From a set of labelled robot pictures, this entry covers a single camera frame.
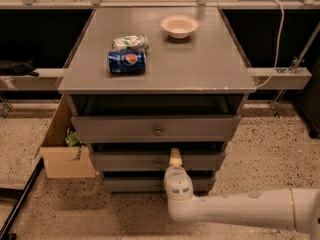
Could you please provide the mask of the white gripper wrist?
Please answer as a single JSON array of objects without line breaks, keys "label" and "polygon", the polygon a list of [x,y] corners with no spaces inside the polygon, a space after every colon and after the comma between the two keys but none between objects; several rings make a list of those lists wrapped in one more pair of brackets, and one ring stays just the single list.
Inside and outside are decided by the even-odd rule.
[{"label": "white gripper wrist", "polygon": [[183,167],[180,151],[178,148],[172,148],[170,151],[169,165],[164,176],[164,185],[166,188],[186,188],[192,186],[192,180]]}]

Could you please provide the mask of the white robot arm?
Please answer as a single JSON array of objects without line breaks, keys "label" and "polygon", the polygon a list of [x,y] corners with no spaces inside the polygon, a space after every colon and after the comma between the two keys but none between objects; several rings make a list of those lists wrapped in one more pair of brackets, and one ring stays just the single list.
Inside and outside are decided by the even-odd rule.
[{"label": "white robot arm", "polygon": [[164,186],[168,213],[176,221],[291,230],[309,235],[310,240],[320,240],[319,189],[288,188],[198,197],[177,148],[170,152]]}]

